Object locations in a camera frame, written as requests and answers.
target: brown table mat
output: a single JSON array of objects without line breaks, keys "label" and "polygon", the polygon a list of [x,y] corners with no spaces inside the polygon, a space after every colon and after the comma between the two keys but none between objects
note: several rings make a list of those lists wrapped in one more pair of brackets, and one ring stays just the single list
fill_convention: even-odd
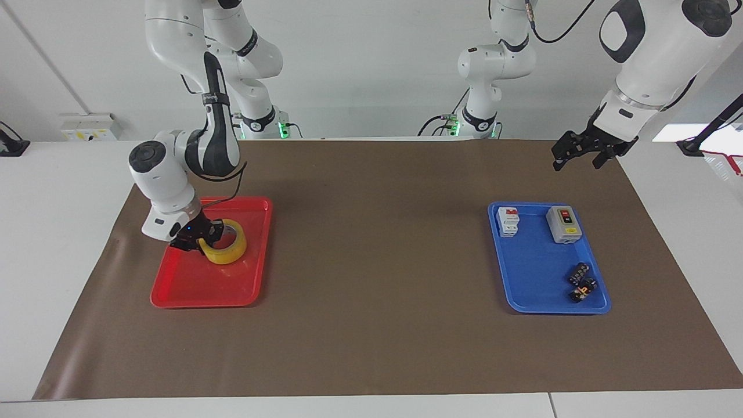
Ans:
[{"label": "brown table mat", "polygon": [[[165,244],[140,232],[135,188],[34,399],[743,387],[619,164],[555,173],[550,145],[242,143],[241,194],[274,203],[265,286],[246,309],[150,305]],[[498,200],[579,211],[609,314],[507,305],[486,213]]]}]

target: white table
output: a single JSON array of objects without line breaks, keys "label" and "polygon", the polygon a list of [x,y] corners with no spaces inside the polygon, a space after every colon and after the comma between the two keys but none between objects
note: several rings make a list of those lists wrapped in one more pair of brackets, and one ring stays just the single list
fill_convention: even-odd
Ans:
[{"label": "white table", "polygon": [[[33,395],[131,188],[126,157],[133,146],[131,142],[34,143],[23,158],[0,159],[0,219],[4,220],[0,240],[0,399],[25,401]],[[590,162],[584,159],[571,164]],[[685,158],[673,144],[640,143],[622,159],[622,165],[741,367],[743,207],[703,159]],[[703,228],[690,228],[690,219],[699,219]],[[714,286],[710,286],[710,278],[714,278]],[[546,418],[553,416],[553,407],[560,418],[740,417],[742,399],[743,390],[113,399],[6,403],[0,405],[0,417],[86,417],[103,415],[104,411],[108,416],[198,417],[208,411],[248,417]]]}]

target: red tray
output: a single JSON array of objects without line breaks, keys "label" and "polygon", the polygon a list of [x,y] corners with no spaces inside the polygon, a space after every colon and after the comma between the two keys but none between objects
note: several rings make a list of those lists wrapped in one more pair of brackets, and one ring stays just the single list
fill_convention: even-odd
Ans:
[{"label": "red tray", "polygon": [[247,238],[245,254],[232,264],[218,266],[199,251],[168,247],[150,294],[152,304],[175,309],[236,307],[255,302],[261,289],[272,211],[268,198],[243,196],[204,209],[209,219],[233,219],[242,226]]}]

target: wall socket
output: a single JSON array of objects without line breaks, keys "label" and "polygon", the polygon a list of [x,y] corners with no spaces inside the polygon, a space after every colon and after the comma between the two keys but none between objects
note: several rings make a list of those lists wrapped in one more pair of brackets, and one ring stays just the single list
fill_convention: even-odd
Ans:
[{"label": "wall socket", "polygon": [[121,126],[110,113],[69,117],[60,127],[67,141],[118,141]]}]

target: tape roll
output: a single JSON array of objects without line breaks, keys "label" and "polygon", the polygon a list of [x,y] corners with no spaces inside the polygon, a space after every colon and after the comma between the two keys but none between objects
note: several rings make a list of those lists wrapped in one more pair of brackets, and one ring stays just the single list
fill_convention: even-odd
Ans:
[{"label": "tape roll", "polygon": [[240,257],[242,257],[242,255],[245,254],[245,250],[247,250],[247,239],[245,238],[245,232],[243,232],[242,226],[231,219],[224,219],[223,222],[224,226],[226,228],[232,228],[236,235],[235,242],[230,244],[229,247],[218,250],[209,247],[207,242],[204,241],[204,238],[198,239],[198,245],[201,247],[204,255],[207,256],[207,259],[212,263],[219,264],[220,266],[240,260]]}]

